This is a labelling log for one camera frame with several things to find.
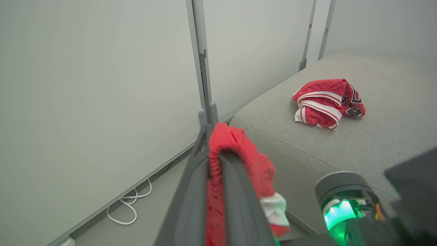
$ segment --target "couch cushion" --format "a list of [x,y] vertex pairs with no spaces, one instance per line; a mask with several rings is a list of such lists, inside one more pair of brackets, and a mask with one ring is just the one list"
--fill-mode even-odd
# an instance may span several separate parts
[[[292,94],[307,82],[345,78],[360,93],[364,117],[342,118],[335,130],[294,121]],[[361,174],[390,211],[396,197],[384,170],[437,145],[437,74],[389,56],[337,54],[305,68],[241,109],[242,127],[276,167],[275,189],[287,211],[317,233],[326,232],[316,183],[337,171]]]

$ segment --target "gray floor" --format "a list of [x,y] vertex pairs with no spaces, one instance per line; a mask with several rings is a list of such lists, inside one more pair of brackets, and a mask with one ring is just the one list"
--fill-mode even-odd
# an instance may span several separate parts
[[[132,225],[119,225],[109,220],[106,211],[100,213],[71,236],[76,239],[77,246],[125,246],[153,245],[171,199],[176,191],[182,172],[187,165],[188,155],[185,153],[170,164],[161,175],[151,178],[152,192],[140,198],[133,205],[138,218]],[[137,187],[140,194],[147,193],[147,181]],[[111,216],[120,221],[133,219],[132,211],[120,202],[111,206]],[[302,228],[291,221],[291,232],[281,237],[282,240],[308,235]]]

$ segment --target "orange wire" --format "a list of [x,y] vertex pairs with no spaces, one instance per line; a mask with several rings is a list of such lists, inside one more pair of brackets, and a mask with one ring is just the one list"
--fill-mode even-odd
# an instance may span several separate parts
[[381,213],[381,208],[380,208],[380,206],[379,206],[379,203],[376,204],[376,212],[378,213],[378,216],[381,218],[381,220],[384,221],[385,218],[384,218],[384,216],[383,216],[382,213]]

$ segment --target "couch seam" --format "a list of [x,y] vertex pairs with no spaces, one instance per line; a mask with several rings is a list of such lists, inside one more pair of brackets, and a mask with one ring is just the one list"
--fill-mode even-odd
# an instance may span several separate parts
[[[282,141],[282,140],[279,140],[279,139],[277,139],[277,138],[275,138],[275,137],[273,137],[273,136],[271,136],[271,135],[269,135],[269,134],[267,134],[267,133],[265,133],[265,132],[262,132],[262,131],[260,131],[259,129],[257,129],[257,128],[255,128],[255,127],[249,125],[249,124],[247,124],[246,122],[244,122],[244,121],[240,118],[240,116],[236,115],[236,117],[238,118],[238,120],[240,120],[240,121],[241,121],[243,124],[245,124],[246,126],[251,127],[251,128],[253,128],[254,130],[256,130],[256,131],[258,131],[258,132],[260,132],[260,133],[262,133],[262,134],[265,134],[265,135],[267,135],[267,136],[269,136],[269,137],[271,137],[271,138],[273,138],[273,139],[276,139],[276,140],[278,140],[279,142],[284,143],[284,144],[290,146],[291,148],[293,148],[293,149],[295,149],[295,150],[298,150],[299,152],[301,152],[301,153],[303,153],[303,154],[305,154],[305,155],[307,155],[307,156],[309,156],[309,157],[311,157],[311,158],[313,158],[313,159],[315,159],[315,160],[318,160],[318,161],[320,161],[321,163],[323,163],[323,164],[325,164],[325,165],[327,165],[327,166],[330,166],[330,167],[334,168],[335,170],[341,171],[341,169],[338,169],[338,168],[336,168],[336,167],[330,165],[329,163],[326,163],[325,161],[322,161],[322,160],[320,160],[319,158],[317,158],[317,157],[315,157],[315,156],[312,156],[312,155],[308,154],[307,152],[305,152],[305,151],[303,151],[303,150],[301,150],[301,149],[299,149],[299,148],[296,148],[296,147],[294,147],[294,146],[291,146],[290,144],[288,144],[288,143],[286,143],[286,142],[284,142],[284,141]],[[379,189],[379,188],[377,188],[377,187],[374,187],[373,185],[371,185],[371,187],[374,188],[375,190],[378,190],[378,191],[380,191],[380,192],[386,194],[386,195],[389,195],[389,196],[391,196],[391,197],[395,197],[395,196],[393,196],[393,195],[391,195],[391,194],[389,194],[389,193],[387,193],[387,192],[385,192],[385,191],[383,191],[383,190],[381,190],[381,189]]]

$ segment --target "white plastic object on floor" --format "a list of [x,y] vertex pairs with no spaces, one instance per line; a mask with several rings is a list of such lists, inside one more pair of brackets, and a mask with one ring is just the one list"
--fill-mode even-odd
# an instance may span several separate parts
[[[124,205],[128,206],[132,210],[132,212],[134,212],[135,217],[134,217],[134,219],[132,221],[130,221],[130,222],[121,222],[121,221],[118,221],[118,220],[112,218],[109,215],[109,207],[107,207],[107,209],[106,209],[106,215],[108,216],[108,218],[111,219],[112,221],[114,221],[115,223],[121,224],[121,225],[130,225],[133,222],[135,222],[136,219],[137,219],[137,213],[136,213],[136,210],[131,205],[134,204],[137,201],[138,198],[146,197],[146,196],[148,196],[152,192],[152,182],[150,182],[150,179],[147,179],[147,181],[149,182],[149,186],[150,186],[150,190],[149,190],[148,193],[146,193],[144,195],[138,195],[137,189],[134,188],[134,191],[135,191],[135,195],[134,196],[122,197],[122,198],[119,199],[119,201],[121,203],[123,203]],[[132,202],[130,202],[130,203],[125,202],[124,199],[129,199],[129,198],[134,198],[134,200]]]
[[61,242],[55,244],[55,246],[75,246],[75,244],[76,241],[72,237],[67,236]]

